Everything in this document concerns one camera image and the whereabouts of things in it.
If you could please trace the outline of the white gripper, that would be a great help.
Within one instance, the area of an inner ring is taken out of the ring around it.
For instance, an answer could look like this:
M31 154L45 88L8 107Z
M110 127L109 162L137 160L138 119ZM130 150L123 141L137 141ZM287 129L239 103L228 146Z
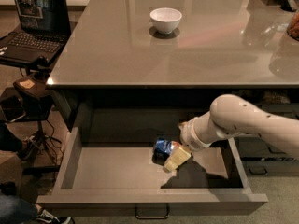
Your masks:
M181 122L178 127L180 143L183 146L175 146L165 161L164 170L168 173L177 170L187 161L191 157L191 151L199 151L210 146L210 143L203 141L203 135L207 134L208 119L195 117Z

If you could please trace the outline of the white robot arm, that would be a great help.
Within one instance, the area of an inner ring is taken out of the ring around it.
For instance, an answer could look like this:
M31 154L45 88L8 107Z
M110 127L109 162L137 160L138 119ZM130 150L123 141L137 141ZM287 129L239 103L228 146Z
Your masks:
M233 94L217 97L209 111L179 124L180 143L164 163L171 173L191 157L220 140L253 134L291 157L299 158L299 121L263 111Z

